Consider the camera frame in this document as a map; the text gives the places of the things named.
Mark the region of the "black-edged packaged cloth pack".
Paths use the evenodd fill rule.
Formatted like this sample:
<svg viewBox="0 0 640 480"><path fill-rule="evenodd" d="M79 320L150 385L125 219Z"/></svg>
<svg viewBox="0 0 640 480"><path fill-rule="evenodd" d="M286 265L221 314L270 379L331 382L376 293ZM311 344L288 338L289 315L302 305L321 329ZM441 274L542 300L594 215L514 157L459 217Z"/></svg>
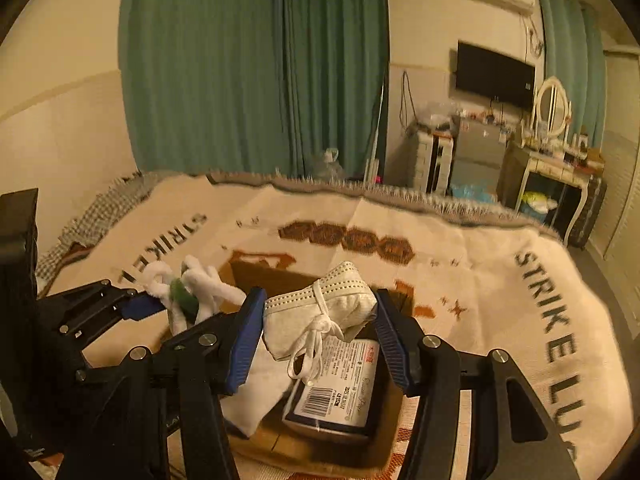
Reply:
<svg viewBox="0 0 640 480"><path fill-rule="evenodd" d="M320 374L311 384L296 382L282 422L306 436L333 442L360 443L371 435L380 345L372 339L326 340Z"/></svg>

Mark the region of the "white green plush toy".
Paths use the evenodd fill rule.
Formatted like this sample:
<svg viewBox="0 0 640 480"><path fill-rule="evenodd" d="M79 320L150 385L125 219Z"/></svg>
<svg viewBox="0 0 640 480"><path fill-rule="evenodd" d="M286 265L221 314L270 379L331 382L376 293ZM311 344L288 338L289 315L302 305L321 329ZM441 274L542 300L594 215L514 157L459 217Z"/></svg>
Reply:
<svg viewBox="0 0 640 480"><path fill-rule="evenodd" d="M179 273L165 261L150 263L142 272L142 286L168 311L174 336L220 313L225 302L242 306L246 299L241 289L221 281L213 266L203 266L191 255L183 259Z"/></svg>

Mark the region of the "grey face mask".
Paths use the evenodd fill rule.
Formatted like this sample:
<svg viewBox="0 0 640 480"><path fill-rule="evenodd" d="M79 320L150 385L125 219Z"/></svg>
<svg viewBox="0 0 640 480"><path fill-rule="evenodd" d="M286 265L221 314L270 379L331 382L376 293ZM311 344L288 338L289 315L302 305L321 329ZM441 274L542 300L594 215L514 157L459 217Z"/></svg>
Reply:
<svg viewBox="0 0 640 480"><path fill-rule="evenodd" d="M289 378L311 385L321 373L326 338L352 341L375 317L372 289L344 261L303 289L269 298L264 341L273 359L288 363Z"/></svg>

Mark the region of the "white knitted glove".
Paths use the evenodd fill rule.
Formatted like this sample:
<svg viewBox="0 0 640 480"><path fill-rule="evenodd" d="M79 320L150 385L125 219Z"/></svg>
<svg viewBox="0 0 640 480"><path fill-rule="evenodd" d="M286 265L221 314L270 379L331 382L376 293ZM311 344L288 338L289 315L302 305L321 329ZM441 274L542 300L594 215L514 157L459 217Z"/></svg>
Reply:
<svg viewBox="0 0 640 480"><path fill-rule="evenodd" d="M260 340L246 382L233 396L220 401L224 419L250 438L262 419L280 402L292 387L288 363L276 361Z"/></svg>

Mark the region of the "brown cardboard box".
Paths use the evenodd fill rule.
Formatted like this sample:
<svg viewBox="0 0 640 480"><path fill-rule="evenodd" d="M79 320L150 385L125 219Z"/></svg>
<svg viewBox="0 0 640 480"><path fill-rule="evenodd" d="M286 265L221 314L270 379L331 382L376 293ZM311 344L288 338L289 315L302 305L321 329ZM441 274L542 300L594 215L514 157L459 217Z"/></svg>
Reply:
<svg viewBox="0 0 640 480"><path fill-rule="evenodd" d="M410 432L375 335L373 286L344 261L322 276L231 260L222 280L265 289L265 338L221 401L243 479L393 479Z"/></svg>

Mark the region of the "cream printed blanket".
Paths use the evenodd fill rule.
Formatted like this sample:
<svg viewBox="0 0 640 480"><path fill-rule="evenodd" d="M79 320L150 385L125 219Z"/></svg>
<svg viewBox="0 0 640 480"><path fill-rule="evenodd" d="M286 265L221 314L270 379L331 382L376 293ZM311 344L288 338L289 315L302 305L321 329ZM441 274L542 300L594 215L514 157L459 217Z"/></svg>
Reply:
<svg viewBox="0 0 640 480"><path fill-rule="evenodd" d="M48 292L107 278L137 286L187 255L321 276L352 262L371 286L407 295L421 327L452 346L514 357L578 474L597 479L628 440L631 394L608 309L559 237L496 204L355 182L175 174Z"/></svg>

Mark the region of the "checkered bed sheet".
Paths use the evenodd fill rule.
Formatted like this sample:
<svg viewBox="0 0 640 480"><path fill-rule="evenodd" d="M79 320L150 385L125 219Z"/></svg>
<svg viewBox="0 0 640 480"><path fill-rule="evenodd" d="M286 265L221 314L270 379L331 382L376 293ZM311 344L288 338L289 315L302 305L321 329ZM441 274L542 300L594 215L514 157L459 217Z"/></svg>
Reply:
<svg viewBox="0 0 640 480"><path fill-rule="evenodd" d="M74 260L73 252L90 252L115 224L150 196L153 188L174 175L168 170L137 171L116 179L99 193L84 212L64 226L55 244L39 257L35 273L38 294L48 292L64 266Z"/></svg>

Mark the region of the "blue trash bin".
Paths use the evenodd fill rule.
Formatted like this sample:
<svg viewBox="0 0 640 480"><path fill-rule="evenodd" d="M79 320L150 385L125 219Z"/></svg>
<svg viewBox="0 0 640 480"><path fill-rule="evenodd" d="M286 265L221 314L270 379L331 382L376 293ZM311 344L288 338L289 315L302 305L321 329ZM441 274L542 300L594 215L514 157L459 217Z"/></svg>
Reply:
<svg viewBox="0 0 640 480"><path fill-rule="evenodd" d="M548 214L558 208L558 202L544 193L525 192L522 197L520 211L540 222L547 219Z"/></svg>

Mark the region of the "white suitcase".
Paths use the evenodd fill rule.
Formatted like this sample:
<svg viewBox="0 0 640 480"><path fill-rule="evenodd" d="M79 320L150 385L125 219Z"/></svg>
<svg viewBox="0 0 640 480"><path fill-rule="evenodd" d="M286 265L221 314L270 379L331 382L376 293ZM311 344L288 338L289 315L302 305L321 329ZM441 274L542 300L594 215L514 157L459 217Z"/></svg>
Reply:
<svg viewBox="0 0 640 480"><path fill-rule="evenodd" d="M454 160L454 138L449 133L417 131L411 140L410 186L423 193L445 195Z"/></svg>

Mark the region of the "clear water bottle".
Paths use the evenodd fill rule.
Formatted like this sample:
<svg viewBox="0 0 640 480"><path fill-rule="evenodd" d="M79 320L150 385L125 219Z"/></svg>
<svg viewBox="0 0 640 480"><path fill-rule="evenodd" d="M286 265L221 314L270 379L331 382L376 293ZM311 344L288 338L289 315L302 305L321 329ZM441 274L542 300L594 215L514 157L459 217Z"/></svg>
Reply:
<svg viewBox="0 0 640 480"><path fill-rule="evenodd" d="M337 148L326 148L314 158L311 164L311 177L322 181L344 181L347 174L338 160L340 151Z"/></svg>

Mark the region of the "white dressing table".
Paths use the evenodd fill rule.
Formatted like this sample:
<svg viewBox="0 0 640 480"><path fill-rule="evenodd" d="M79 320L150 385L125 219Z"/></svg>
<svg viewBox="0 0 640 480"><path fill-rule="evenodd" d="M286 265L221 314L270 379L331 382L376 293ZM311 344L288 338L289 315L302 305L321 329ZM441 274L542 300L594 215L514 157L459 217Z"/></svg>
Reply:
<svg viewBox="0 0 640 480"><path fill-rule="evenodd" d="M525 194L537 192L558 203L540 222L556 229L564 244L584 248L598 220L608 186L605 180L568 162L521 148L506 147L497 196L503 206L525 212Z"/></svg>

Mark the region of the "small grey fridge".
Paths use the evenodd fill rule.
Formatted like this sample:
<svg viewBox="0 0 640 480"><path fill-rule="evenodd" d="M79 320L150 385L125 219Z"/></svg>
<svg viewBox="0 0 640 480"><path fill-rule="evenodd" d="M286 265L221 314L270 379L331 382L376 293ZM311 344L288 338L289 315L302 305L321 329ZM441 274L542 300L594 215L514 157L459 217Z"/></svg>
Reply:
<svg viewBox="0 0 640 480"><path fill-rule="evenodd" d="M505 151L506 133L500 127L462 118L450 183L495 194Z"/></svg>

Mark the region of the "white oval vanity mirror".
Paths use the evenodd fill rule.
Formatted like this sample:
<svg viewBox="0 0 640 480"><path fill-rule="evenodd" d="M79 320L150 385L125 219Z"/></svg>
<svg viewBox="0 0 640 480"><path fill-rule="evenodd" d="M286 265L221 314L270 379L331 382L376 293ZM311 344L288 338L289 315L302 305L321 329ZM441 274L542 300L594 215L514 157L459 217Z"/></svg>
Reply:
<svg viewBox="0 0 640 480"><path fill-rule="evenodd" d="M545 79L535 92L530 128L549 139L566 139L572 121L572 102L558 77Z"/></svg>

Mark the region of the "small green curtain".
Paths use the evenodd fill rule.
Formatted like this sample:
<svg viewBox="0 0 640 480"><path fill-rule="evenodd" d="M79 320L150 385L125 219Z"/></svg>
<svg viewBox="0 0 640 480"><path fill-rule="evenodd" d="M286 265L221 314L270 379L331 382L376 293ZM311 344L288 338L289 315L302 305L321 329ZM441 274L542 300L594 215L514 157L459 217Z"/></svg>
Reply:
<svg viewBox="0 0 640 480"><path fill-rule="evenodd" d="M597 15L580 0L538 0L544 25L544 74L561 81L573 107L570 134L602 143L605 57Z"/></svg>

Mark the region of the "black wall television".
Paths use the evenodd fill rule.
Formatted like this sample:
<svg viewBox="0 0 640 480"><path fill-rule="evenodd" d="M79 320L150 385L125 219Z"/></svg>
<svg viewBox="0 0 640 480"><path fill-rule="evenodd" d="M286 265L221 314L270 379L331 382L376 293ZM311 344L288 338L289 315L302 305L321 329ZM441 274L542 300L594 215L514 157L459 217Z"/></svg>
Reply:
<svg viewBox="0 0 640 480"><path fill-rule="evenodd" d="M458 42L456 64L457 90L521 110L532 108L535 66L463 41Z"/></svg>

